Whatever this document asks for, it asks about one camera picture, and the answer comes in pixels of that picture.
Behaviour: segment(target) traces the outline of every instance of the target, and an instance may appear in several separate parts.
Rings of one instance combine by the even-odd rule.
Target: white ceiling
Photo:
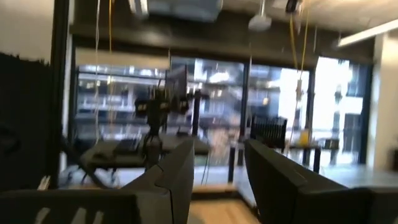
[[[255,14],[260,1],[224,0],[223,9]],[[286,20],[286,3],[267,0],[267,14]],[[309,23],[341,31],[364,30],[398,19],[398,0],[304,0],[304,8],[310,11]]]

